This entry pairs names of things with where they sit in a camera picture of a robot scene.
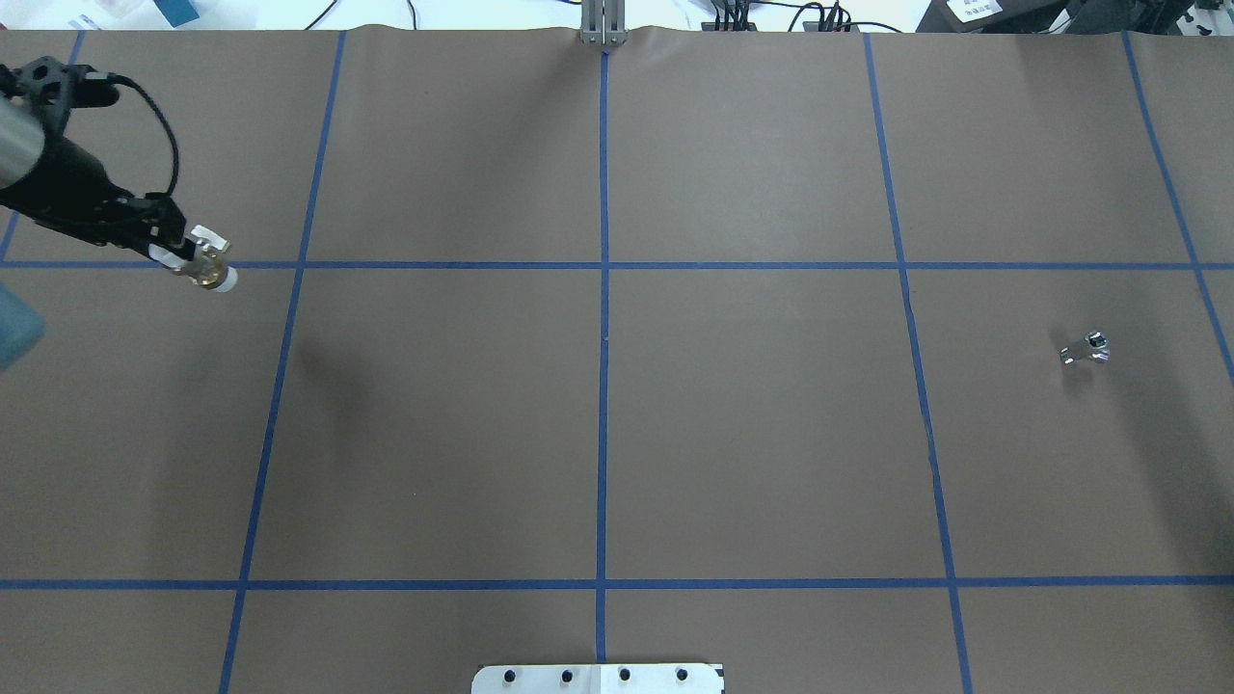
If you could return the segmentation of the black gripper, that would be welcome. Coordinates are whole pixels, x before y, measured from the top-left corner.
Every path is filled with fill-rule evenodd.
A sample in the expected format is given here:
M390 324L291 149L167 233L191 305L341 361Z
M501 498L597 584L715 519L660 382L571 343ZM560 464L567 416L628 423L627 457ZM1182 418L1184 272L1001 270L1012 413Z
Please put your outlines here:
M111 182L104 165L72 140L53 138L28 173L4 183L4 206L44 228L96 246L148 254L173 273L197 268L186 252L186 220L167 193L136 195Z

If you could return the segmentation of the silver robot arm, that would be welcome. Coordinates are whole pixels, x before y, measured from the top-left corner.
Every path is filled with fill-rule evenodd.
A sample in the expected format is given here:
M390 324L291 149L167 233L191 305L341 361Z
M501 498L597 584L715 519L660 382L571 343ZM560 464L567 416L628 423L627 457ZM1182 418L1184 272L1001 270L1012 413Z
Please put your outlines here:
M104 163L26 107L2 102L2 206L35 224L97 247L144 254L176 274L222 268L216 247L188 233L172 194L138 198Z

